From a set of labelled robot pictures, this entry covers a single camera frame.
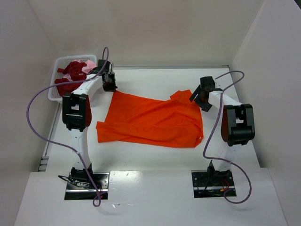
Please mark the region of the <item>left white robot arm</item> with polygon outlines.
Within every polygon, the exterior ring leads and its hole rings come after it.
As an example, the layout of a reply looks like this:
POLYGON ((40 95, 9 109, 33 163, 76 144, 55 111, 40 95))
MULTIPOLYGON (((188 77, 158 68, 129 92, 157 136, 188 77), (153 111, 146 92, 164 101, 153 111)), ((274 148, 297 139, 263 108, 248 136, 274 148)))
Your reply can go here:
POLYGON ((87 131, 92 122, 90 98, 103 87, 105 91, 117 89, 111 62, 101 59, 73 91, 63 94, 62 120, 71 135, 73 166, 69 180, 74 184, 93 184, 92 163, 88 154, 87 131))

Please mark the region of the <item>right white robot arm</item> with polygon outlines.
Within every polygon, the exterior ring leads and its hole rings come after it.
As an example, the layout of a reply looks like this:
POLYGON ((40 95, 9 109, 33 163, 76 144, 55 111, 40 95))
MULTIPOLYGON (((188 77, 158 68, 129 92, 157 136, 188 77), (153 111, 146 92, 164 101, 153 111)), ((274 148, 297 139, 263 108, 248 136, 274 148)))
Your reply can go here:
POLYGON ((200 78, 200 84, 189 100, 195 102, 204 112, 208 112, 213 106, 218 109, 217 119, 203 150, 203 157, 210 160, 207 178, 211 183, 218 183, 230 176, 236 146, 246 145, 255 137, 253 107, 224 94, 223 89, 216 87, 211 76, 200 78), (221 150, 220 157, 209 157, 206 156, 206 151, 219 120, 221 137, 226 147, 221 150))

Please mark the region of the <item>orange t shirt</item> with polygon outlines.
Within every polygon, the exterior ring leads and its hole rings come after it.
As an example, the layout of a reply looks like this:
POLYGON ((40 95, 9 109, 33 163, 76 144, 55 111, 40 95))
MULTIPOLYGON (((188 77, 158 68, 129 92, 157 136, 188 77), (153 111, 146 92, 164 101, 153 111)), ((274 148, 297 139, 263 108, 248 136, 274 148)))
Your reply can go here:
POLYGON ((116 91, 104 121, 96 124, 98 143, 122 141, 172 148, 194 148, 203 138, 200 108, 189 100, 190 90, 169 100, 116 91))

